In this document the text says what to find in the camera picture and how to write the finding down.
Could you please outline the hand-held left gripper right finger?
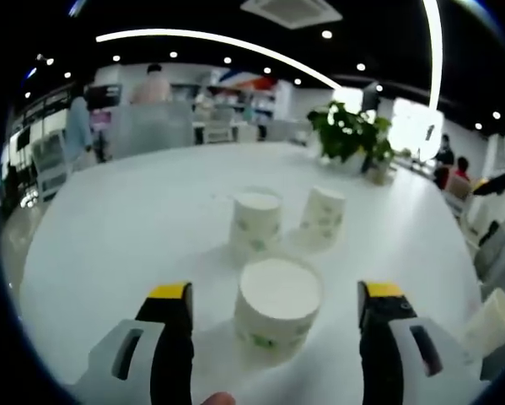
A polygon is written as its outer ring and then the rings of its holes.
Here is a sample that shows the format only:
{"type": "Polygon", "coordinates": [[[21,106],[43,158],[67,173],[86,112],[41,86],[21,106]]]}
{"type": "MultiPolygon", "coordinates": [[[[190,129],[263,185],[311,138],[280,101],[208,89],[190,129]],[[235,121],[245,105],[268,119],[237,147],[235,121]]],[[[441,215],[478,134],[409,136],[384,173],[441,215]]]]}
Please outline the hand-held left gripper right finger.
{"type": "Polygon", "coordinates": [[[472,404],[489,385],[480,364],[394,283],[360,281],[364,404],[472,404]]]}

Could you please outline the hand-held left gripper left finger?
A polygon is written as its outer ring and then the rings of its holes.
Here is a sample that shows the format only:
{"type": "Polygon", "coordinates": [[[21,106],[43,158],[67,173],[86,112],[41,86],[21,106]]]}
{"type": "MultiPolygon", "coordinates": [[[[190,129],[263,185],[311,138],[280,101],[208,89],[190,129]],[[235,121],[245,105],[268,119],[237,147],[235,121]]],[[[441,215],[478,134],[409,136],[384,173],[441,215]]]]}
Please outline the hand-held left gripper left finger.
{"type": "Polygon", "coordinates": [[[80,404],[191,404],[192,284],[162,284],[89,352],[80,404]]]}

